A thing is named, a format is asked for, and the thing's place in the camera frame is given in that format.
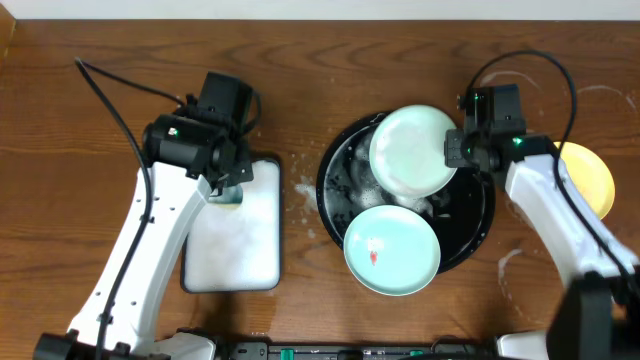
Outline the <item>green sponge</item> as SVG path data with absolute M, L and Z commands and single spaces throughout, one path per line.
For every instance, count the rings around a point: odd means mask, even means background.
M 243 201 L 243 189 L 240 185 L 216 188 L 208 198 L 209 203 L 220 205 L 239 205 Z

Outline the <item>light green plate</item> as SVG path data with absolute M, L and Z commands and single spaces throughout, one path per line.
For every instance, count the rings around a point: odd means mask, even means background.
M 438 238 L 421 216 L 395 205 L 381 205 L 356 216 L 343 239 L 345 262 L 368 289 L 386 296 L 406 296 L 425 288 L 436 276 Z
M 456 170 L 445 165 L 446 132 L 456 125 L 443 111 L 410 105 L 387 115 L 377 126 L 369 146 L 374 178 L 387 192 L 422 198 L 442 189 Z

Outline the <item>yellow plate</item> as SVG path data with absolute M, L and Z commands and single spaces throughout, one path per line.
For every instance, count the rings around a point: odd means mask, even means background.
M 565 143 L 561 159 L 582 197 L 604 219 L 615 199 L 614 179 L 605 162 L 592 150 L 572 142 Z

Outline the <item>light green plate front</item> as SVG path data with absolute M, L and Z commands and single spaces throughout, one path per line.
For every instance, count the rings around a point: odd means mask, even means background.
M 421 216 L 395 205 L 381 205 L 356 216 L 343 239 L 345 262 L 368 289 L 386 296 L 406 296 L 425 288 L 436 276 L 438 238 Z

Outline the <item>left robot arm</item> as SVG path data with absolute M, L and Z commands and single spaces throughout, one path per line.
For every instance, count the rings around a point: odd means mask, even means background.
M 36 359 L 212 359 L 216 343 L 178 332 L 156 338 L 159 308 L 198 213 L 253 178 L 247 133 L 261 103 L 242 80 L 210 72 L 199 96 L 148 124 L 131 206 L 106 266 L 63 335 L 44 333 Z

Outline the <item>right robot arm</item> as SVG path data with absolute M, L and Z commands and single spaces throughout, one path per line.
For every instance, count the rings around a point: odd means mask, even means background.
M 638 358 L 638 255 L 590 208 L 559 148 L 548 136 L 527 131 L 517 86 L 470 87 L 458 106 L 464 126 L 446 133 L 446 165 L 493 178 L 537 232 L 566 288 L 547 330 L 497 338 L 498 355 Z

